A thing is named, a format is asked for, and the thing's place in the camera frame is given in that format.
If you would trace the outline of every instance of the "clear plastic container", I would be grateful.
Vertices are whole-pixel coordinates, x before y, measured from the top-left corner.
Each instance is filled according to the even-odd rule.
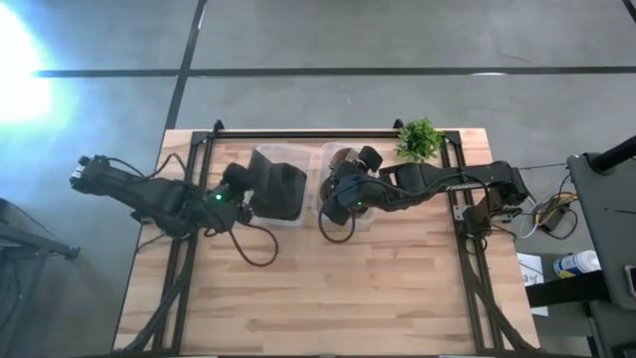
[[[296,169],[286,167],[282,171],[269,171],[269,170],[255,170],[252,175],[257,180],[260,190],[270,191],[272,194],[270,197],[264,200],[266,208],[269,206],[281,205],[284,200],[293,201],[293,206],[296,207],[298,201],[299,214],[293,219],[274,219],[271,217],[262,217],[257,214],[258,208],[254,207],[256,202],[251,201],[254,195],[248,195],[245,197],[245,201],[250,203],[254,216],[251,220],[252,224],[265,225],[273,229],[293,229],[300,228],[305,220],[307,212],[307,203],[309,196],[309,188],[311,184],[311,148],[304,145],[297,144],[260,144],[255,148],[260,154],[262,154],[272,164],[287,163],[291,166],[299,169],[305,175],[305,180],[300,180]]]
[[[322,200],[320,199],[320,186],[322,183],[329,178],[331,174],[331,169],[329,168],[329,163],[331,162],[332,157],[336,152],[345,148],[352,148],[360,153],[362,147],[365,146],[365,143],[347,143],[347,142],[327,142],[321,148],[320,153],[320,166],[319,166],[319,181],[318,181],[318,192],[314,196],[311,205],[311,211],[316,217],[318,217],[319,210],[322,207]],[[377,173],[369,172],[369,175],[376,176]],[[323,224],[326,229],[329,231],[343,231],[349,232],[351,230],[351,219],[344,226],[340,226],[332,223],[329,218],[325,215],[322,216]],[[365,212],[362,216],[356,217],[356,231],[362,231],[369,228],[369,226],[374,221],[374,209],[369,208],[367,212]]]

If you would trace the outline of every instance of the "green plant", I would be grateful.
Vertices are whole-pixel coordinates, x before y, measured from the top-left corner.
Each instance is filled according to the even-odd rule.
[[[399,129],[398,137],[397,156],[415,162],[436,158],[444,140],[442,132],[435,130],[427,117],[407,123]]]

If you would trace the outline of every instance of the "wooden tabletop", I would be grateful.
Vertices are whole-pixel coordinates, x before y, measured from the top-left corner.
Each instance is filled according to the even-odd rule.
[[[484,129],[459,131],[468,165],[492,161]],[[173,152],[187,158],[191,133],[168,130],[159,162]],[[296,143],[312,150],[308,173],[312,203],[319,184],[320,149],[326,141],[364,142],[381,153],[383,166],[402,162],[393,152],[395,139],[216,140],[208,187],[219,182],[229,163],[246,165],[257,145]],[[201,159],[195,178],[200,168]],[[183,178],[176,163],[169,164],[162,175]],[[477,200],[480,195],[475,191]],[[334,245],[322,238],[316,216],[308,210],[301,230],[275,231],[280,254],[267,268],[246,264],[228,234],[201,235],[182,353],[474,353],[447,196],[437,195],[405,211],[376,210],[374,218],[369,228],[357,232],[347,244]],[[272,244],[264,233],[240,225],[235,228],[250,257],[255,261],[270,257]],[[140,244],[157,234],[157,228],[145,227]],[[486,256],[495,299],[513,326],[538,346],[512,239],[495,233],[488,240]],[[115,348],[130,342],[156,309],[169,247],[167,239],[158,241],[135,257]],[[483,306],[480,312],[487,346],[492,346]],[[168,341],[171,319],[174,309],[166,328]]]

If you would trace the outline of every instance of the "bright light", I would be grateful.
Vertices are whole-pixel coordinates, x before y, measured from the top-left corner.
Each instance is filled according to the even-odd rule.
[[[49,80],[31,73],[42,62],[29,32],[5,4],[0,4],[0,125],[42,119],[50,109]]]

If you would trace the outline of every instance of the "gray floor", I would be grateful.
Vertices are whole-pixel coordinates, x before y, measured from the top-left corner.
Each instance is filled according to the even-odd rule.
[[[196,0],[0,4],[0,15],[9,9],[33,38],[40,59],[32,70],[178,69]],[[633,66],[634,34],[620,0],[210,0],[193,68]],[[21,65],[28,54],[20,51],[6,64]],[[14,356],[110,349],[139,226],[112,200],[73,192],[68,178],[81,155],[95,153],[149,172],[175,82],[0,84],[0,197],[82,247],[76,262],[48,264]],[[486,127],[496,159],[529,166],[633,135],[634,92],[636,75],[190,79],[177,127],[216,119],[232,128],[386,127],[428,115],[439,127]],[[20,100],[40,110],[1,111]],[[539,196],[564,175],[524,173]],[[589,247],[584,225],[565,242],[540,234],[518,242],[520,252]],[[540,333],[547,346],[570,344]]]

